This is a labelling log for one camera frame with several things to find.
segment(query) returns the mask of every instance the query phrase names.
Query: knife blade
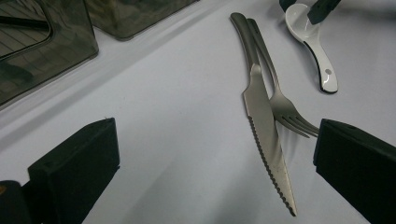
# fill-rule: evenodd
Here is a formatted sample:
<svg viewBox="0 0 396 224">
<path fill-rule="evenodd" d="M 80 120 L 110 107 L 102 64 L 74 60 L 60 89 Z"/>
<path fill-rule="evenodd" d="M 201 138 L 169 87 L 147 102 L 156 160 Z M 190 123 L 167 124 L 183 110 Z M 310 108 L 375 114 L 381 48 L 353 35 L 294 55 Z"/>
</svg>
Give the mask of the knife blade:
<svg viewBox="0 0 396 224">
<path fill-rule="evenodd" d="M 250 82 L 243 95 L 253 135 L 262 156 L 262 161 L 277 192 L 284 204 L 289 208 L 290 213 L 295 217 L 297 216 L 297 209 L 277 135 L 274 115 L 262 79 L 262 70 L 256 45 L 245 16 L 235 12 L 231 14 L 231 20 L 242 40 L 249 66 Z"/>
</svg>

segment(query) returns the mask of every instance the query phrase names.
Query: spoon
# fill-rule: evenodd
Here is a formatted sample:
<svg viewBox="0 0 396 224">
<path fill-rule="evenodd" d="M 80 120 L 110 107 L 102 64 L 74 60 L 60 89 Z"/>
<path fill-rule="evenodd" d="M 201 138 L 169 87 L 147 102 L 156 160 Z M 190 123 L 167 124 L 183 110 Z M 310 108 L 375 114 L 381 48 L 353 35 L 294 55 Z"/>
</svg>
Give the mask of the spoon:
<svg viewBox="0 0 396 224">
<path fill-rule="evenodd" d="M 310 7 L 304 4 L 294 4 L 286 10 L 286 24 L 291 34 L 304 43 L 314 55 L 318 65 L 320 90 L 325 93 L 338 91 L 337 77 L 319 41 L 319 25 L 313 25 L 308 19 Z"/>
</svg>

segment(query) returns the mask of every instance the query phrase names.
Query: knife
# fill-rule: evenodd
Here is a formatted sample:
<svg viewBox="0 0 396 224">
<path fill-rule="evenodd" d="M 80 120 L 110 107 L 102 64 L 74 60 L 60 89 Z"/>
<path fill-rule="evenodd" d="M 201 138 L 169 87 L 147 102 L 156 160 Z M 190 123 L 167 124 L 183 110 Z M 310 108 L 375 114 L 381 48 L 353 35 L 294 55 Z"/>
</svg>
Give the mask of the knife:
<svg viewBox="0 0 396 224">
<path fill-rule="evenodd" d="M 262 70 L 256 45 L 244 15 L 235 12 L 231 14 L 231 21 L 240 35 L 249 66 L 250 83 L 243 94 L 253 135 L 265 168 L 277 192 L 289 208 L 290 213 L 295 217 L 297 216 L 297 209 L 291 191 L 288 170 L 277 135 L 274 115 L 262 79 Z"/>
</svg>

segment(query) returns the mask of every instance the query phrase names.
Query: white tablecloth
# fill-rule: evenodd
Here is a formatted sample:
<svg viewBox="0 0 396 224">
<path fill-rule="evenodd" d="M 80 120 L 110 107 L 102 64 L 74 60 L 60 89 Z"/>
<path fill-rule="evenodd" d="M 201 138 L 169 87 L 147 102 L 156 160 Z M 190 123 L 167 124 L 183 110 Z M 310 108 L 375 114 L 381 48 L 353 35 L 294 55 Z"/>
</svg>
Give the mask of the white tablecloth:
<svg viewBox="0 0 396 224">
<path fill-rule="evenodd" d="M 84 223 L 365 223 L 316 173 L 317 139 L 277 125 L 298 216 L 282 203 L 245 111 L 235 11 L 259 24 L 281 89 L 306 119 L 343 121 L 396 146 L 395 1 L 344 0 L 322 24 L 339 82 L 326 95 L 277 0 L 201 0 L 127 42 L 95 30 L 95 59 L 0 111 L 0 179 L 26 183 L 34 161 L 114 117 L 120 169 Z"/>
</svg>

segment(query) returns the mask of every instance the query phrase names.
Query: fork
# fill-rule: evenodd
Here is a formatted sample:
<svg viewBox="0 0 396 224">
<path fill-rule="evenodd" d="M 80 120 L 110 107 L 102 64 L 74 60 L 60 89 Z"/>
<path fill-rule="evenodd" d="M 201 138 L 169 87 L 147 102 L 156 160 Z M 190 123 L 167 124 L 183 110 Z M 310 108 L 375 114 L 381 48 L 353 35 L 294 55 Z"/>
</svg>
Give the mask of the fork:
<svg viewBox="0 0 396 224">
<path fill-rule="evenodd" d="M 270 99 L 270 104 L 275 119 L 285 127 L 304 137 L 309 138 L 308 134 L 314 137 L 318 137 L 319 129 L 306 121 L 303 116 L 301 116 L 300 113 L 297 111 L 291 100 L 286 98 L 286 96 L 284 96 L 282 91 L 280 90 L 274 64 L 272 63 L 268 49 L 265 46 L 259 26 L 253 19 L 247 19 L 247 23 L 250 32 L 252 33 L 254 40 L 256 41 L 256 45 L 259 48 L 260 53 L 262 54 L 262 57 L 268 65 L 271 77 L 274 81 L 275 90 L 273 96 Z"/>
</svg>

